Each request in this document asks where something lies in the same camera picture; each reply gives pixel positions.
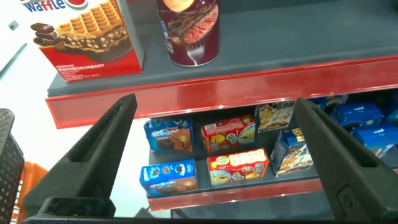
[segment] black basket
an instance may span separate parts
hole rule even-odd
[[[0,109],[0,223],[11,221],[19,181],[24,168],[24,156],[11,135],[14,114]]]

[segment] gray shelf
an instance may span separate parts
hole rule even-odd
[[[212,154],[207,154],[205,152],[203,142],[201,141],[200,135],[200,127],[204,124],[210,124],[215,121],[220,121],[222,119],[228,119],[237,117],[244,114],[254,114],[254,106],[246,106],[241,108],[233,108],[227,110],[216,110],[216,111],[206,111],[201,113],[193,113],[190,116],[193,118],[193,122],[195,124],[194,128],[194,135],[195,135],[195,147],[193,153],[159,153],[159,152],[150,152],[149,155],[149,164],[162,164],[165,162],[172,162],[172,161],[181,161],[185,159],[194,158],[195,165],[197,168],[197,181],[199,188],[197,190],[191,190],[189,192],[182,192],[175,195],[186,195],[186,194],[195,194],[201,192],[211,192],[217,190],[226,190],[226,189],[236,189],[236,188],[243,188],[243,187],[252,187],[257,185],[266,185],[266,184],[276,184],[281,182],[291,182],[297,180],[308,180],[314,179],[318,177],[317,171],[315,167],[311,167],[307,170],[302,170],[298,172],[294,172],[291,174],[283,175],[280,177],[275,177],[272,173],[271,169],[268,167],[266,174],[263,178],[252,179],[252,180],[244,180],[242,182],[235,182],[232,184],[222,184],[217,186],[211,186],[210,182],[210,175],[208,172],[206,158],[210,156],[222,155],[222,154],[229,154],[232,152],[241,152],[247,151],[250,149],[257,149],[263,147],[267,154],[270,155],[273,148],[275,141],[278,137],[279,131],[269,131],[261,134],[257,134],[256,141],[253,144],[247,144],[243,147],[231,149],[231,150],[224,150],[219,151]],[[295,119],[289,124],[288,128],[297,127],[297,123]],[[398,168],[398,148],[393,148],[391,151],[385,155],[382,160],[389,165],[393,169]]]
[[[138,25],[146,51],[144,73],[75,83],[65,83],[57,75],[48,94],[79,94],[398,53],[398,11],[391,0],[272,2],[223,0],[220,54],[198,68],[178,67],[168,60],[154,6],[146,5],[149,16],[139,18]],[[137,16],[142,17],[142,10]]]
[[[181,208],[188,218],[228,220],[334,220],[324,192]],[[173,212],[173,218],[179,218]]]

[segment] fork image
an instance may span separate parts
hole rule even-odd
[[[200,59],[202,58],[203,54],[205,53],[205,43],[203,39],[187,46],[187,54],[193,60],[195,65],[198,65]]]

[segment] shelf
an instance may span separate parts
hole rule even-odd
[[[254,107],[247,106],[243,108],[233,108],[227,111],[218,110],[191,114],[195,124],[195,146],[193,153],[167,154],[151,152],[149,155],[149,164],[161,164],[194,158],[198,180],[197,190],[182,192],[167,197],[148,198],[151,210],[194,207],[199,205],[212,205],[225,202],[238,202],[322,191],[323,188],[314,166],[307,170],[294,172],[280,177],[275,177],[271,169],[268,167],[263,178],[211,186],[206,163],[207,157],[246,151],[260,147],[263,147],[267,151],[268,155],[270,155],[280,129],[257,134],[256,141],[253,144],[247,144],[244,147],[220,151],[208,155],[205,152],[201,141],[200,127],[204,124],[210,124],[221,119],[228,119],[239,115],[253,113]],[[289,124],[289,128],[294,127],[297,127],[297,124],[293,119]],[[382,160],[391,168],[397,169],[398,171],[398,148],[393,148],[382,158]]]
[[[171,63],[160,25],[141,23],[144,73],[75,83],[57,75],[46,99],[57,128],[93,124],[132,92],[136,118],[148,118],[398,86],[391,0],[283,2],[224,0],[220,54],[198,68]]]
[[[181,208],[188,218],[227,220],[334,220],[324,192]]]

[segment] red cookie box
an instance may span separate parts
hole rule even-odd
[[[207,159],[212,185],[264,177],[268,164],[263,148]]]
[[[31,21],[27,38],[66,82],[142,72],[144,52],[127,1],[21,3]]]
[[[226,119],[201,127],[206,152],[219,151],[254,142],[256,122],[250,115]]]

